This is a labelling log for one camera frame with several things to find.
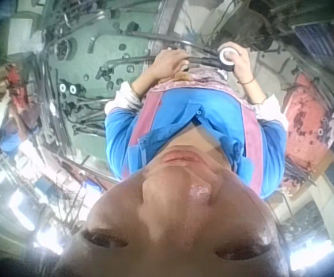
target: pink apron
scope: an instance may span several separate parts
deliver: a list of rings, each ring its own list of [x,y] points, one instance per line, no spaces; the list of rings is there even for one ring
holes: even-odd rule
[[[188,76],[188,81],[170,80],[150,89],[131,135],[129,146],[137,145],[138,139],[150,132],[155,114],[158,107],[161,105],[161,99],[165,91],[173,88],[206,88],[226,92],[241,104],[246,157],[254,164],[254,173],[249,186],[253,191],[260,195],[263,180],[262,137],[260,125],[256,119],[255,112],[245,100],[237,97],[233,93],[226,81],[222,80],[216,71],[206,68],[196,68],[190,70]],[[123,169],[122,177],[127,178],[128,176],[129,170],[125,167]]]

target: white sleeve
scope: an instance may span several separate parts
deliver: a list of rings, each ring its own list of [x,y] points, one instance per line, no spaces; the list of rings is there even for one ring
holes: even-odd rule
[[[142,102],[137,95],[132,91],[128,82],[123,82],[119,91],[116,92],[115,98],[106,103],[104,111],[106,115],[114,108],[124,108],[130,111],[139,111],[142,108]]]
[[[262,119],[266,121],[278,121],[287,131],[288,120],[286,116],[281,113],[280,103],[274,95],[265,99],[261,104],[252,105],[252,108],[255,111],[257,119]]]

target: roll of tape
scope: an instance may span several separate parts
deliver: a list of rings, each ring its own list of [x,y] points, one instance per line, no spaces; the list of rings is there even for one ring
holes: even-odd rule
[[[226,59],[226,57],[225,57],[226,53],[229,53],[229,52],[234,53],[236,55],[239,55],[238,52],[231,47],[226,47],[226,48],[220,50],[219,59],[224,65],[234,65],[233,61],[230,61],[230,60]]]
[[[77,88],[75,85],[71,85],[69,87],[69,92],[72,93],[72,94],[76,94],[77,93]]]
[[[59,85],[59,90],[60,90],[61,92],[66,92],[66,91],[67,91],[67,86],[66,86],[65,84],[60,84],[60,85]]]

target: white tape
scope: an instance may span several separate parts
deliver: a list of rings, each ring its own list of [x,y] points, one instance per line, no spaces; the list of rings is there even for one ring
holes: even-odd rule
[[[228,53],[228,52],[231,52],[231,53],[234,53],[236,55],[239,55],[238,52],[235,49],[233,49],[231,47],[226,47],[226,48],[220,50],[219,59],[225,65],[234,65],[233,61],[231,61],[229,59],[226,59],[226,57],[225,57],[226,53]]]

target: blue uniform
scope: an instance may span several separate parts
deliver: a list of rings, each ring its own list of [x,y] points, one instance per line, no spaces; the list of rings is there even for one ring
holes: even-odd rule
[[[144,167],[167,141],[190,122],[202,125],[221,147],[244,184],[252,178],[254,165],[245,156],[245,136],[240,103],[231,95],[202,88],[176,88],[166,91],[157,110],[151,131],[129,147],[138,115],[123,108],[113,109],[105,120],[106,155],[110,168],[121,178],[123,163],[130,174]],[[286,130],[278,121],[262,121],[263,183],[261,197],[278,187],[284,173]]]
[[[1,131],[0,149],[8,156],[15,156],[20,144],[18,132],[6,134],[4,130]]]

